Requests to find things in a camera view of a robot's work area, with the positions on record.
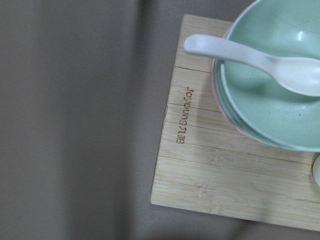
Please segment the bamboo cutting board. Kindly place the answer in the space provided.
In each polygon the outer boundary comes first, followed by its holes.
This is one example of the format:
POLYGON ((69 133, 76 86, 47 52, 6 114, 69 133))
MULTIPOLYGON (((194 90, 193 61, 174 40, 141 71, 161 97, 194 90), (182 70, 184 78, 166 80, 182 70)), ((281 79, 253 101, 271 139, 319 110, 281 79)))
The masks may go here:
POLYGON ((212 65, 177 46, 151 203, 318 231, 317 154, 272 147, 236 130, 214 99, 212 65))

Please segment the pink bowl under stack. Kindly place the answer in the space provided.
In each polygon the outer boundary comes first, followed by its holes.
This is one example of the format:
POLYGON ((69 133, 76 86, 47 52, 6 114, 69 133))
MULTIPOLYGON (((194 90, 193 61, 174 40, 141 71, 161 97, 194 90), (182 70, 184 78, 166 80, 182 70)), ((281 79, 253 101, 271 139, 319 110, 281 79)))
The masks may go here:
POLYGON ((221 79, 221 62, 217 59, 213 59, 211 68, 211 84, 215 101, 224 115, 224 117, 242 134, 252 137, 253 131, 247 123, 238 115, 234 107, 231 105, 227 98, 226 92, 222 85, 221 79))

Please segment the green bowl stack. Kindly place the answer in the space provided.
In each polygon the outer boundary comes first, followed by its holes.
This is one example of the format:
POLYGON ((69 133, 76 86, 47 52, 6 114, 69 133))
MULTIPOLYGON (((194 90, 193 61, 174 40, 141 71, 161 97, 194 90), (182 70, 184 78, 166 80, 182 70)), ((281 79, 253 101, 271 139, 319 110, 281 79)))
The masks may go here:
MULTIPOLYGON (((317 0, 257 0, 226 34, 233 42, 280 57, 320 57, 317 0)), ((262 71, 217 61, 216 76, 239 116, 261 135, 289 148, 320 149, 320 100, 280 86, 262 71)))

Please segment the white ceramic spoon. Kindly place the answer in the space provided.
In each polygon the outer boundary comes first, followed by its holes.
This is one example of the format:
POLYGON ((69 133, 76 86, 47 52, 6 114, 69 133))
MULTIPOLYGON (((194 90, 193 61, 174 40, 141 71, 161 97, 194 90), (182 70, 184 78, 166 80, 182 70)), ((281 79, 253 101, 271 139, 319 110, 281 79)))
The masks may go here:
POLYGON ((261 70, 294 93, 320 95, 320 61, 307 57, 279 57, 222 37, 193 34, 183 43, 187 54, 245 64, 261 70))

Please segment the white egg on board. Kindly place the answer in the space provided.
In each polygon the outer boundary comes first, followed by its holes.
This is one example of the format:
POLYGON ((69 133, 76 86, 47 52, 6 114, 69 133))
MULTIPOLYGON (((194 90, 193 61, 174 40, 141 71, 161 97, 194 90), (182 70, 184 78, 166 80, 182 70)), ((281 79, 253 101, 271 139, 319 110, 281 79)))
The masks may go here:
POLYGON ((313 163, 312 175, 315 183, 320 187, 320 155, 315 159, 313 163))

